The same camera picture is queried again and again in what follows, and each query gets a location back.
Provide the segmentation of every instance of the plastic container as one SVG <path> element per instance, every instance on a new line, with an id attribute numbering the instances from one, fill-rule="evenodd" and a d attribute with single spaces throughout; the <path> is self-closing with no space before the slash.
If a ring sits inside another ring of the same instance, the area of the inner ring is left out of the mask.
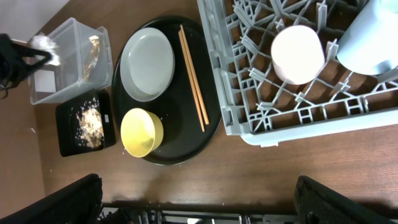
<path id="1" fill-rule="evenodd" d="M 95 68 L 84 77 L 85 65 L 90 64 L 93 43 L 99 37 L 99 54 Z M 90 28 L 69 18 L 48 35 L 58 45 L 61 65 L 46 65 L 29 77 L 30 102 L 62 103 L 91 89 L 111 85 L 113 66 L 108 31 L 104 27 Z"/>
<path id="2" fill-rule="evenodd" d="M 97 104 L 96 109 L 101 114 L 104 139 L 101 145 L 96 148 L 88 147 L 86 142 L 79 138 L 79 120 L 82 110 Z M 99 151 L 116 143 L 114 134 L 113 119 L 111 112 L 111 100 L 106 90 L 90 90 L 86 93 L 68 100 L 57 106 L 55 110 L 57 121 L 58 141 L 62 156 L 72 156 L 85 152 Z"/>

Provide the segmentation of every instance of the white label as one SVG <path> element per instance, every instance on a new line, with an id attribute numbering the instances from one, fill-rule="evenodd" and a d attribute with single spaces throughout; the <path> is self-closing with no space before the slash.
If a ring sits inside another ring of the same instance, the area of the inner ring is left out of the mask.
<path id="1" fill-rule="evenodd" d="M 53 71 L 38 70 L 34 74 L 36 92 L 55 93 L 55 75 Z"/>

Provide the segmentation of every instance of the yellow bowl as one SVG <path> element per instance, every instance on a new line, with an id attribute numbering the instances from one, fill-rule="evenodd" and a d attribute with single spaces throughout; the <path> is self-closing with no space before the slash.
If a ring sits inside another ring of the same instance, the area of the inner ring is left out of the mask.
<path id="1" fill-rule="evenodd" d="M 124 115 L 120 133 L 127 152 L 144 157 L 160 146 L 163 125 L 155 114 L 134 108 Z"/>

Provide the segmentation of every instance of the white tissue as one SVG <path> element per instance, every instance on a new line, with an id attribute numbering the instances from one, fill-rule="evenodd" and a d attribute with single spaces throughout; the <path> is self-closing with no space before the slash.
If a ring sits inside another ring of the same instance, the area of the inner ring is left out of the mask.
<path id="1" fill-rule="evenodd" d="M 49 37 L 39 34 L 33 37 L 32 41 L 30 42 L 32 48 L 37 50 L 44 50 L 51 54 L 52 60 L 47 62 L 46 64 L 60 65 L 60 57 L 55 53 L 55 49 L 58 47 L 57 44 L 50 39 Z M 43 59 L 43 56 L 36 56 L 38 60 Z"/>

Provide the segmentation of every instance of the light blue cup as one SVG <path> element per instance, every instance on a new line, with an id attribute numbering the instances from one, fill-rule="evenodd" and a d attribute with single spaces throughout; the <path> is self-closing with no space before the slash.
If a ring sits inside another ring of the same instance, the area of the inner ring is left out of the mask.
<path id="1" fill-rule="evenodd" d="M 347 69 L 378 75 L 398 66 L 398 0 L 370 0 L 338 42 Z"/>

